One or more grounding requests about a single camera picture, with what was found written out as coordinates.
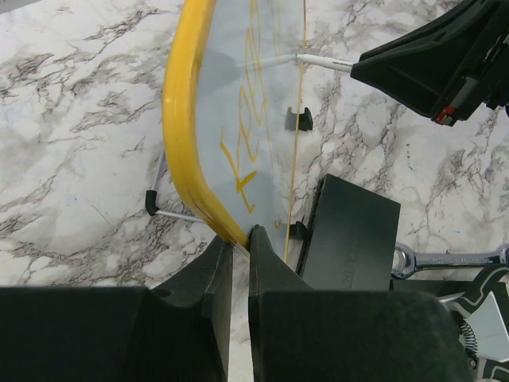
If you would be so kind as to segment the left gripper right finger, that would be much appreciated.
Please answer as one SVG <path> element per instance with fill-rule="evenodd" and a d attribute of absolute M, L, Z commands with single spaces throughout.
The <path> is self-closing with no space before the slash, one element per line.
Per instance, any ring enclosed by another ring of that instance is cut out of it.
<path fill-rule="evenodd" d="M 248 315 L 257 381 L 470 381 L 449 312 L 428 294 L 314 290 L 250 235 Z"/>

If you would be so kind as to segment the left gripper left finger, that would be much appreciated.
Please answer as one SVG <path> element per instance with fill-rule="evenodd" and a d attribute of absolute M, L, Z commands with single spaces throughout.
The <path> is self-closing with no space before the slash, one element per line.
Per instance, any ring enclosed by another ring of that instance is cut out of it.
<path fill-rule="evenodd" d="M 225 381 L 232 249 L 215 238 L 159 286 L 4 287 L 4 381 Z"/>

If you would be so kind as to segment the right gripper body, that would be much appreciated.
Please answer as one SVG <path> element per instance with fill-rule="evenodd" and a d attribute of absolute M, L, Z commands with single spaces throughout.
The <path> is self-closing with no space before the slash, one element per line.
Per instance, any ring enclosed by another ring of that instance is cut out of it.
<path fill-rule="evenodd" d="M 437 20 L 446 82 L 432 120 L 452 126 L 482 103 L 508 109 L 508 2 L 463 1 Z"/>

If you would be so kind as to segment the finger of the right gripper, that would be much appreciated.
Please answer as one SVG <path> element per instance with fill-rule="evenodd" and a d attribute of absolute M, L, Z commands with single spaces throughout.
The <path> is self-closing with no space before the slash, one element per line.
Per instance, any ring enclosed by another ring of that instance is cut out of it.
<path fill-rule="evenodd" d="M 445 28 L 437 19 L 363 53 L 353 65 L 352 78 L 432 118 L 446 82 L 440 73 L 445 68 L 440 44 Z"/>

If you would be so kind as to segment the yellow framed whiteboard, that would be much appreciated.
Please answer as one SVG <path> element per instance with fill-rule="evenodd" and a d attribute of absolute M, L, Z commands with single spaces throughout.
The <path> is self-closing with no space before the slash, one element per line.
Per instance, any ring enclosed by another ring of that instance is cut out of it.
<path fill-rule="evenodd" d="M 263 226 L 289 254 L 302 103 L 303 1 L 187 1 L 162 87 L 163 162 L 191 219 L 243 251 Z"/>

